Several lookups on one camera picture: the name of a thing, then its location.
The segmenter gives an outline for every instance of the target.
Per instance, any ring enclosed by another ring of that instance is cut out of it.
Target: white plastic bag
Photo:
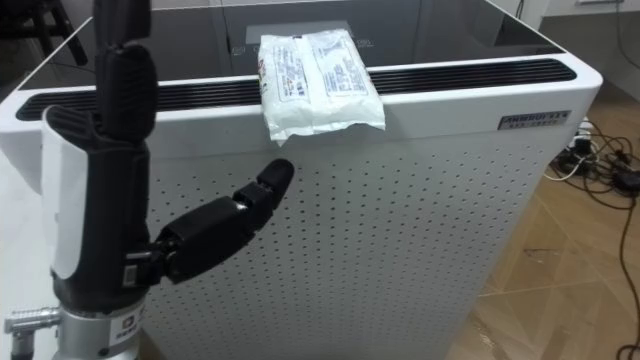
[[[264,35],[258,64],[265,119],[279,144],[353,124],[385,129],[382,102],[347,31]]]

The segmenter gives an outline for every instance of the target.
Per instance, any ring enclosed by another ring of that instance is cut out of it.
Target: chair leg
[[[69,21],[69,16],[67,16],[67,12],[64,10],[64,6],[59,0],[55,0],[52,2],[51,7],[51,15],[53,16],[53,20],[56,23],[56,28],[58,32],[62,35],[62,37],[66,40],[71,34],[73,34],[73,25],[71,25],[71,21]],[[82,44],[77,37],[69,40],[67,43],[69,46],[69,50],[71,50],[71,54],[73,55],[73,59],[76,61],[78,66],[84,66],[87,64],[87,54],[84,52],[82,48]]]
[[[51,36],[49,36],[49,29],[44,21],[44,12],[41,6],[36,6],[32,10],[31,19],[33,20],[33,27],[38,35],[40,46],[44,52],[45,57],[51,55],[53,52],[53,43],[51,42]]]

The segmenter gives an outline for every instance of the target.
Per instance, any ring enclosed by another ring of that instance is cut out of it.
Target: robotic hand
[[[136,39],[149,36],[149,0],[98,0],[98,114],[48,108],[42,197],[59,308],[5,321],[12,357],[30,359],[37,329],[58,326],[55,359],[136,359],[145,296],[166,276],[189,280],[242,249],[273,215],[294,168],[276,160],[257,181],[164,227],[146,225],[157,76]]]

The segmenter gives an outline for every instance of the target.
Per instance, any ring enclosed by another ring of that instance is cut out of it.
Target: wooden floor
[[[634,99],[605,86],[589,118],[605,134],[631,139],[640,155]],[[633,343],[636,326],[618,263],[626,215],[564,183],[541,180],[447,360],[615,359],[618,347]],[[626,257],[640,286],[640,210]]]

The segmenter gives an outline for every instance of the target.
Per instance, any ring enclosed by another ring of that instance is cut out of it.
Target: air vent
[[[575,72],[554,59],[371,73],[380,95],[538,84],[575,78]],[[24,121],[40,120],[44,109],[54,104],[95,111],[95,91],[38,94],[27,100],[16,117]],[[260,87],[254,80],[167,85],[160,87],[158,111],[257,104],[260,104]]]

